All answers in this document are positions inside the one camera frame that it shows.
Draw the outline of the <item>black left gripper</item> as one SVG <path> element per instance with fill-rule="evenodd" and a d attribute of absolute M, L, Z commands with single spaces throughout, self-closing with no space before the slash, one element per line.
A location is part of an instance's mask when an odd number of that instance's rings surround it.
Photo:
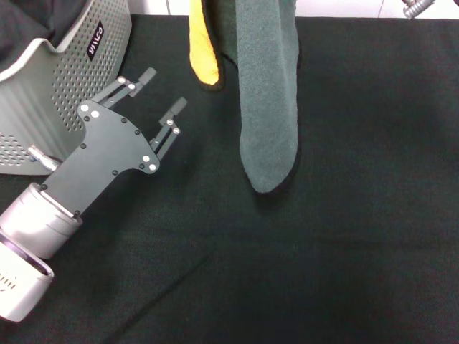
<path fill-rule="evenodd" d="M 181 130 L 176 116 L 187 106 L 180 97 L 163 115 L 161 129 L 149 142 L 129 120 L 111 108 L 126 96 L 135 97 L 155 76 L 149 67 L 137 82 L 124 76 L 110 83 L 78 108 L 78 114 L 88 117 L 82 143 L 44 181 L 45 197 L 68 213 L 83 213 L 94 200 L 124 171 L 137 170 L 146 174 L 157 172 Z"/>

